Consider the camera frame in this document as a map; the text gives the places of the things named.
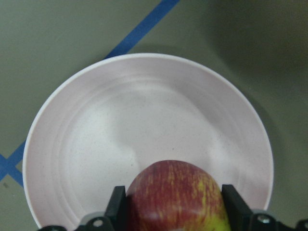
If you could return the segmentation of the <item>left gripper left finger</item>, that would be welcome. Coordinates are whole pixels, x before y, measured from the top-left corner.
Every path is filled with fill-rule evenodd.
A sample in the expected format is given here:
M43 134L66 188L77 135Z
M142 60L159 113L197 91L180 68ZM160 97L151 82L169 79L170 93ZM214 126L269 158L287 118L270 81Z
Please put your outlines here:
M125 231L127 229L127 200L125 186L116 186L104 212L86 215L77 231Z

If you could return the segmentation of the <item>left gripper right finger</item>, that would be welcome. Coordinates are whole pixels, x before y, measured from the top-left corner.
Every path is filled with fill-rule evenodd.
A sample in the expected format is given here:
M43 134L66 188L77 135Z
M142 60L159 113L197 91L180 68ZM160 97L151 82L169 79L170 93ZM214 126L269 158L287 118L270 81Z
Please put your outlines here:
M288 227L264 211L254 212L231 184L222 185L222 197L233 231L306 231L308 220Z

